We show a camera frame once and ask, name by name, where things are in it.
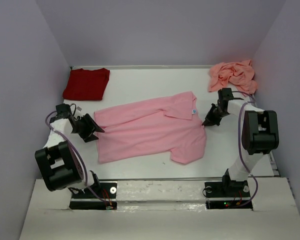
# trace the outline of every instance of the pink t-shirt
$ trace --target pink t-shirt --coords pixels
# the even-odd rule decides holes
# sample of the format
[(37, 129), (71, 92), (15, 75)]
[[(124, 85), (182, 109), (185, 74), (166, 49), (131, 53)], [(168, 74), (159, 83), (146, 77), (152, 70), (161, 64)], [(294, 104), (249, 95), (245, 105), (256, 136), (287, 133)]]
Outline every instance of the pink t-shirt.
[(96, 111), (95, 121), (105, 131), (97, 133), (99, 162), (167, 151), (182, 164), (202, 158), (207, 137), (196, 99), (187, 91)]

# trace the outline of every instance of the crumpled pink cloth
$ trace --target crumpled pink cloth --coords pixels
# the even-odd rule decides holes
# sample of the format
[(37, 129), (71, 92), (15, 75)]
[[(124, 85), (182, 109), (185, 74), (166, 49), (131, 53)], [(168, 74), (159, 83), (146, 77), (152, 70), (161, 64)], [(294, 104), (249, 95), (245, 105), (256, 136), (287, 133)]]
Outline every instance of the crumpled pink cloth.
[(256, 81), (252, 80), (255, 70), (252, 68), (252, 60), (244, 60), (242, 62), (221, 62), (210, 68), (210, 84), (209, 92), (215, 92), (222, 88), (226, 88), (228, 82), (247, 94), (254, 94), (258, 89)]

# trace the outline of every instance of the lavender wall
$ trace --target lavender wall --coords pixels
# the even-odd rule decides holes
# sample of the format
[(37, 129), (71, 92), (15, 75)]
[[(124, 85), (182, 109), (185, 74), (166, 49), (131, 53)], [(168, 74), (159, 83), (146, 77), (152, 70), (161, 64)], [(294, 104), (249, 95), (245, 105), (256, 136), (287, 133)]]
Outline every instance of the lavender wall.
[(17, 240), (68, 64), (34, 0), (0, 0), (0, 240)]
[(71, 66), (252, 58), (285, 0), (36, 0)]
[(280, 173), (290, 178), (300, 212), (300, 0), (288, 0), (254, 56), (260, 107), (277, 111)]

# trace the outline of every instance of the white table surface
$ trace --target white table surface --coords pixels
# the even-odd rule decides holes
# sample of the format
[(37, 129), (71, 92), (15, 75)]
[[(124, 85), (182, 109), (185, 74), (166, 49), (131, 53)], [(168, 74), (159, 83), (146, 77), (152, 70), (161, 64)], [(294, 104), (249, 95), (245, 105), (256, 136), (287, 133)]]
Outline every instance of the white table surface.
[[(172, 96), (192, 91), (197, 97), (199, 117), (204, 120), (211, 103), (217, 103), (217, 92), (208, 92), (210, 77), (207, 68), (185, 69), (113, 69), (102, 101), (72, 101), (82, 113), (93, 113), (122, 104)], [(238, 118), (229, 115), (220, 126), (206, 127), (207, 143), (203, 158), (187, 165), (170, 160), (170, 152), (137, 156), (100, 164), (96, 143), (84, 143), (77, 134), (70, 140), (80, 152), (88, 170), (100, 179), (177, 179), (210, 178), (224, 175), (238, 157)], [(265, 155), (255, 166), (255, 176), (273, 176), (270, 158)]]
[[(300, 216), (287, 180), (258, 182), (253, 211), (206, 210), (201, 180), (118, 181), (118, 209), (102, 211), (69, 209), (70, 191), (50, 192), (39, 179), (20, 240), (300, 240)], [(254, 192), (253, 179), (248, 184)]]

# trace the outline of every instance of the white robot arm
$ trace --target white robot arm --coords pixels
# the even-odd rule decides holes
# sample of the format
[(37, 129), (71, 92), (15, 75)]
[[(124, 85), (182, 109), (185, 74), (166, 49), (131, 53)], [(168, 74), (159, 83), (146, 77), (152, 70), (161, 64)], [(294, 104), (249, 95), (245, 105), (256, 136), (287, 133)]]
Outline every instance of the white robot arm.
[(71, 111), (70, 105), (56, 106), (55, 116), (46, 124), (50, 128), (48, 141), (43, 149), (35, 152), (35, 159), (46, 187), (50, 191), (69, 187), (79, 189), (98, 184), (97, 176), (83, 168), (78, 161), (75, 147), (68, 141), (70, 134), (79, 134), (85, 143), (97, 140), (94, 132), (104, 133), (89, 114), (82, 115), (80, 109)]
[(238, 143), (239, 156), (222, 177), (221, 187), (216, 191), (219, 196), (233, 196), (247, 185), (249, 173), (264, 154), (279, 145), (277, 114), (272, 110), (263, 110), (248, 104), (242, 98), (233, 96), (231, 88), (218, 91), (218, 102), (205, 117), (205, 127), (220, 125), (221, 119), (233, 114), (239, 117)]

